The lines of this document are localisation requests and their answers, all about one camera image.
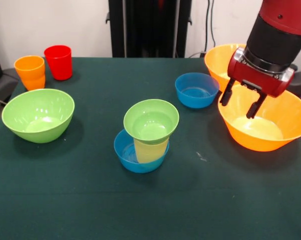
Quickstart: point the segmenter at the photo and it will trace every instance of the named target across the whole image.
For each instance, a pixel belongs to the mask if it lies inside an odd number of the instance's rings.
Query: black cable
[[[205,54],[205,52],[203,52],[203,51],[196,52],[196,53],[190,55],[188,58],[190,59],[191,57],[194,57],[197,54]]]
[[[207,44],[208,44],[208,25],[209,25],[209,13],[210,13],[210,5],[211,5],[211,1],[210,0],[207,0],[208,1],[208,6],[207,6],[207,11],[206,11],[206,28],[205,28],[205,37],[206,37],[206,40],[205,40],[205,50],[204,52],[207,51]]]
[[[214,33],[213,33],[213,7],[214,7],[214,2],[215,2],[215,0],[212,0],[211,9],[210,9],[210,33],[211,33],[211,38],[212,38],[212,41],[214,42],[214,47],[215,47],[216,42],[215,42]]]
[[[19,81],[19,79],[18,79],[17,77],[15,77],[15,76],[12,76],[12,75],[7,74],[7,73],[5,73],[5,72],[3,72],[2,74],[3,74],[3,75],[6,75],[6,76],[8,76],[8,77],[11,77],[12,79],[16,79],[17,81]]]

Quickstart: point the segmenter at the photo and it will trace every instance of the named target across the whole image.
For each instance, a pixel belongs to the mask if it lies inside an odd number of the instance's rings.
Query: cup
[[[44,51],[44,55],[54,79],[63,81],[72,77],[72,50],[70,47],[50,46]]]
[[[40,56],[23,56],[14,63],[22,84],[28,91],[45,87],[45,61]]]
[[[169,138],[159,144],[146,144],[134,139],[137,162],[146,164],[160,159],[167,148]]]

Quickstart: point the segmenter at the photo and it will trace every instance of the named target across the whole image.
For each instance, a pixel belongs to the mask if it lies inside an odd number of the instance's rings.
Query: bowl
[[[205,57],[204,62],[208,68],[209,74],[219,83],[219,90],[223,93],[230,80],[227,74],[228,66],[234,52],[239,47],[245,48],[245,44],[231,43],[219,45],[210,49]]]
[[[66,92],[44,88],[22,93],[4,107],[1,119],[17,136],[43,144],[57,139],[68,127],[75,103]]]
[[[179,112],[170,102],[147,99],[134,104],[123,123],[132,138],[145,144],[160,144],[174,132],[179,120]]]
[[[255,118],[246,118],[258,98],[257,92],[236,85],[228,104],[218,103],[218,110],[236,142],[250,150],[269,152],[301,137],[300,98],[287,90],[277,98],[267,96]]]
[[[207,74],[190,72],[176,79],[175,88],[182,104],[189,108],[201,109],[212,104],[220,86]]]
[[[168,143],[164,155],[157,160],[148,163],[138,163],[134,147],[134,139],[126,132],[125,129],[116,136],[114,141],[114,149],[121,164],[127,170],[138,174],[145,174],[156,170],[163,163],[169,147],[170,143]]]

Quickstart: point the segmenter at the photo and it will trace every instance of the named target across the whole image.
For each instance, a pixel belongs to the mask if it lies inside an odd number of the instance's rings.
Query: stacked cups
[[[164,155],[179,119],[174,105],[161,99],[140,101],[126,112],[124,128],[133,138],[138,163],[150,163]]]
[[[50,46],[44,51],[54,79],[63,81],[73,74],[72,50],[65,45]],[[29,55],[17,59],[15,70],[28,91],[45,88],[45,61],[41,56]]]

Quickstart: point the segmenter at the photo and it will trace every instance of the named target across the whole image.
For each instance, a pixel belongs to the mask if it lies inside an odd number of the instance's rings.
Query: table
[[[203,59],[74,58],[73,119],[56,141],[24,141],[0,122],[0,240],[301,239],[301,138],[253,152],[217,109],[184,107],[175,79]],[[25,89],[19,84],[13,96]],[[174,104],[180,122],[163,165],[127,171],[113,148],[138,101]]]

